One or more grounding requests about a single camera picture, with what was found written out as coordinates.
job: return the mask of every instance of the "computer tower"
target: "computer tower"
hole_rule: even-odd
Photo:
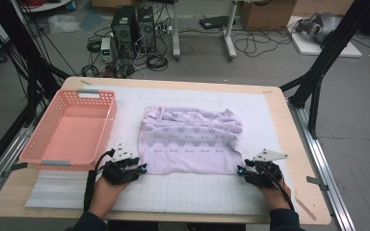
[[[140,48],[135,8],[133,6],[117,6],[111,23],[116,48],[121,59],[135,59]]]
[[[141,51],[154,53],[156,51],[154,11],[151,7],[138,8],[138,27],[140,28]]]

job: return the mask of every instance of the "human hand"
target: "human hand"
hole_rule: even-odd
[[[95,183],[94,194],[92,196],[92,204],[90,205],[89,212],[104,218],[119,197],[119,194],[129,185],[112,185],[104,177],[100,177]]]
[[[284,188],[284,190],[287,192],[288,196],[291,197],[291,190],[284,183],[284,179],[281,179],[279,183]],[[263,193],[264,199],[266,200],[266,203],[270,211],[275,210],[275,209],[291,209],[279,189],[269,189],[269,188],[262,188],[262,187],[257,187],[257,188]]]

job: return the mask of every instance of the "person's arm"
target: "person's arm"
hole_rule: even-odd
[[[92,204],[88,212],[83,213],[73,228],[67,229],[70,231],[104,231],[107,225],[103,218],[113,208],[119,194],[128,186],[112,185],[103,177],[100,177],[95,183],[94,194],[92,196]]]
[[[290,188],[284,184],[284,180],[279,182],[289,196]],[[300,228],[299,215],[290,209],[281,191],[257,187],[264,196],[270,210],[270,230],[271,231],[303,231]]]

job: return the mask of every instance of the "lavender cloth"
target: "lavender cloth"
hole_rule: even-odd
[[[243,164],[235,151],[242,122],[230,110],[145,108],[139,138],[140,164],[147,173],[236,174]]]

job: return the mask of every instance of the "cardboard box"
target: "cardboard box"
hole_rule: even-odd
[[[265,6],[243,4],[240,22],[247,31],[285,30],[297,0],[272,0]]]
[[[298,0],[293,15],[310,17],[317,12],[345,15],[353,3],[354,0]]]
[[[116,9],[117,6],[137,6],[137,0],[92,0],[92,6],[100,9]]]

